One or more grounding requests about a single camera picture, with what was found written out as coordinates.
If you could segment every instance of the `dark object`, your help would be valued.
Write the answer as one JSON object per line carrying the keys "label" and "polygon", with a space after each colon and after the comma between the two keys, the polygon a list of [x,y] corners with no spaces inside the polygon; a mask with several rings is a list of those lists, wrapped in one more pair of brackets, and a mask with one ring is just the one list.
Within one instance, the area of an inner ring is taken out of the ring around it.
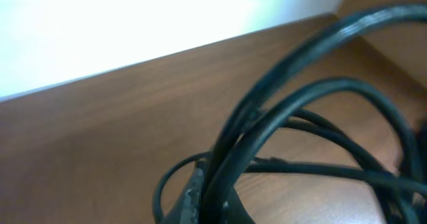
{"label": "dark object", "polygon": [[[365,181],[374,189],[387,223],[427,223],[427,125],[416,138],[397,108],[372,86],[349,78],[326,79],[295,91],[270,110],[260,109],[286,81],[332,49],[363,33],[408,21],[427,22],[427,3],[389,5],[356,13],[326,28],[282,59],[240,102],[212,152],[189,157],[161,179],[153,197],[156,223],[253,223],[234,190],[234,183],[243,172],[307,173]],[[302,109],[337,91],[364,96],[390,122],[403,150],[399,177],[385,170],[328,120]],[[291,121],[290,117],[305,121]],[[353,156],[363,171],[256,157],[266,139],[279,127],[313,133],[338,144]],[[192,161],[196,161],[193,175],[173,209],[163,217],[160,197],[166,181]]]}

